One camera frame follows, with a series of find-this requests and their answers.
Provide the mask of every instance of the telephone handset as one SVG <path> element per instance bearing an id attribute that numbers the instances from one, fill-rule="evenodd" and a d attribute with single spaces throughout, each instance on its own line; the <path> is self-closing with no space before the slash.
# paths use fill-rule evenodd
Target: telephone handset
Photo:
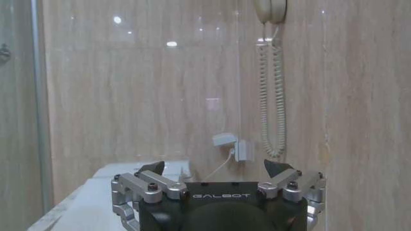
<path id="1" fill-rule="evenodd" d="M 278 24 L 284 20 L 287 0 L 255 0 L 256 15 L 263 24 Z"/>
<path id="2" fill-rule="evenodd" d="M 264 24 L 270 21 L 279 24 L 286 17 L 287 0 L 254 0 L 256 15 Z M 260 103 L 260 123 L 262 123 L 262 144 L 272 158 L 279 158 L 286 152 L 286 94 L 283 76 L 283 49 L 279 45 L 276 27 L 272 37 L 272 60 L 274 60 L 274 82 L 275 82 L 275 102 L 276 102 L 276 148 L 272 147 L 268 137 L 268 43 L 266 42 L 266 30 L 263 30 L 263 44 L 258 46 L 259 54 L 259 103 Z"/>

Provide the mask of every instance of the bolt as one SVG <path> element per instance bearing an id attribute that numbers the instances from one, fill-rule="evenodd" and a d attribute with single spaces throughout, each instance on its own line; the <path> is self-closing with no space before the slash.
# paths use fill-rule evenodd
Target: bolt
<path id="1" fill-rule="evenodd" d="M 290 181 L 287 188 L 296 190 L 298 189 L 298 183 L 295 181 Z"/>
<path id="2" fill-rule="evenodd" d="M 156 183 L 150 183 L 148 186 L 147 186 L 147 189 L 148 189 L 150 192 L 158 191 L 159 186 L 158 186 Z"/>

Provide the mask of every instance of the beige coiled cord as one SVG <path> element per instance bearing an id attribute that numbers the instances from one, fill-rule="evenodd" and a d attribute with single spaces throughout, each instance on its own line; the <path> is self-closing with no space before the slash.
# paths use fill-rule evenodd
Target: beige coiled cord
<path id="1" fill-rule="evenodd" d="M 264 42 L 258 47 L 259 54 L 259 103 L 260 103 L 260 123 L 263 148 L 272 158 L 279 158 L 286 152 L 286 93 L 283 76 L 283 49 L 279 46 L 276 37 L 279 28 L 275 30 L 272 38 L 274 53 L 274 82 L 275 82 L 275 103 L 276 103 L 276 149 L 274 149 L 268 138 L 268 43 Z"/>

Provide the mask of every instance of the glass panel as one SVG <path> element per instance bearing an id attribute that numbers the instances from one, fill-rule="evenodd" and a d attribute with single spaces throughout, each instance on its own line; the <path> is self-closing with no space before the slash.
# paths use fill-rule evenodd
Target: glass panel
<path id="1" fill-rule="evenodd" d="M 240 129 L 238 1 L 43 6 L 55 202 L 110 163 L 190 159 L 204 179 L 228 158 L 212 137 Z"/>
<path id="2" fill-rule="evenodd" d="M 0 0 L 0 229 L 43 213 L 30 1 Z"/>

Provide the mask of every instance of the bathroom wall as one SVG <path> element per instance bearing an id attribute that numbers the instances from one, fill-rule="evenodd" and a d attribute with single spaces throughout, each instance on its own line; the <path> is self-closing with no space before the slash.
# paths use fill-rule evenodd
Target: bathroom wall
<path id="1" fill-rule="evenodd" d="M 251 45 L 262 34 L 240 1 L 240 79 L 258 85 Z M 411 227 L 411 1 L 288 1 L 283 26 L 287 161 L 326 173 L 326 222 L 318 230 Z M 242 97 L 242 128 L 259 149 L 258 90 Z M 260 161 L 248 179 L 267 177 Z"/>
<path id="2" fill-rule="evenodd" d="M 206 176 L 220 132 L 256 161 L 214 180 L 266 179 L 252 1 L 44 0 L 44 12 L 56 202 L 111 162 L 190 158 Z M 288 2 L 286 160 L 328 178 L 316 230 L 411 225 L 410 21 L 407 0 Z"/>
<path id="3" fill-rule="evenodd" d="M 204 177 L 240 128 L 238 1 L 43 3 L 55 201 L 114 162 L 190 159 Z"/>

